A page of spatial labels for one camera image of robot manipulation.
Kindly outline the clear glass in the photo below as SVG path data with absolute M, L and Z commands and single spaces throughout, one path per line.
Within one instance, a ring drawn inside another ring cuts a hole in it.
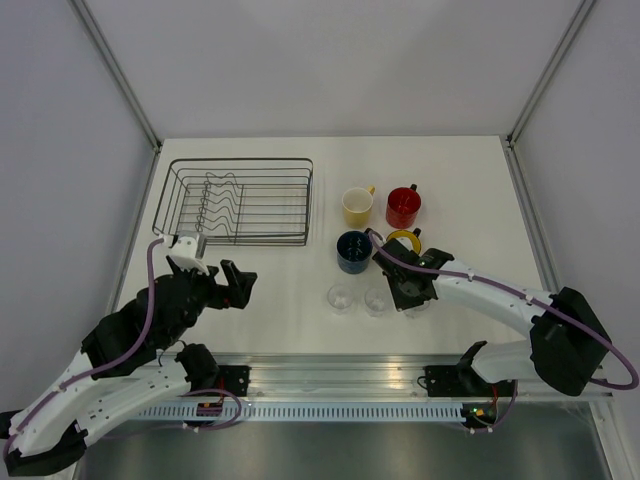
M 430 302 L 424 302 L 421 305 L 415 306 L 413 308 L 410 309 L 406 309 L 404 311 L 404 315 L 408 318 L 419 318 L 421 317 L 429 308 L 430 306 Z
M 364 293 L 364 307 L 371 317 L 382 317 L 389 310 L 389 294 L 383 288 L 371 287 Z
M 326 301 L 336 315 L 346 315 L 356 306 L 353 290 L 344 284 L 331 286 L 327 292 Z

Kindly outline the bright yellow mug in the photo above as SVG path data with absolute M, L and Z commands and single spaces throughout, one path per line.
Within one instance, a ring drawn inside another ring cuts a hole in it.
M 409 249 L 416 254 L 420 254 L 422 251 L 420 235 L 420 228 L 414 228 L 413 230 L 399 229 L 391 232 L 386 237 L 386 241 L 398 240 L 406 249 Z

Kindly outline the navy blue mug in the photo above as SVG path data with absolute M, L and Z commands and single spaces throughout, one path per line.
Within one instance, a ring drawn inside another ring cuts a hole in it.
M 344 232 L 336 242 L 338 266 L 347 274 L 361 274 L 368 268 L 372 251 L 367 233 L 358 230 Z

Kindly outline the red mug black handle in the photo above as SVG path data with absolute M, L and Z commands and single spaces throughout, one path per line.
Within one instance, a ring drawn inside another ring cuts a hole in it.
M 395 188 L 387 197 L 386 221 L 396 229 L 407 229 L 414 224 L 421 205 L 416 184 Z

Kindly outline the pale yellow mug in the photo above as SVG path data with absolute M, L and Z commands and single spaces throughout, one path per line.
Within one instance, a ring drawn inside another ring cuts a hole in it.
M 346 190 L 341 199 L 343 218 L 353 229 L 367 226 L 374 204 L 375 187 L 353 187 Z

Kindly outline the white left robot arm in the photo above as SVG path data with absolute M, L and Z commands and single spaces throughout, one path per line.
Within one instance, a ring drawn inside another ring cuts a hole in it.
M 1 415 L 3 460 L 11 477 L 49 476 L 80 460 L 89 446 L 148 407 L 177 396 L 237 397 L 220 386 L 220 367 L 203 344 L 175 358 L 160 352 L 180 342 L 207 308 L 243 309 L 258 276 L 230 260 L 219 268 L 179 267 L 155 276 L 82 341 L 64 373 L 29 407 Z

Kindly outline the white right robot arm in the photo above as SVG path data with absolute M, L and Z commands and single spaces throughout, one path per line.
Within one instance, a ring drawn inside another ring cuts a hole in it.
M 399 311 L 444 301 L 478 312 L 521 335 L 521 340 L 473 343 L 455 366 L 459 388 L 478 395 L 491 384 L 540 380 L 577 397 L 594 379 L 612 342 L 586 298 L 504 283 L 431 248 L 419 255 L 400 240 L 376 245 L 372 256 Z

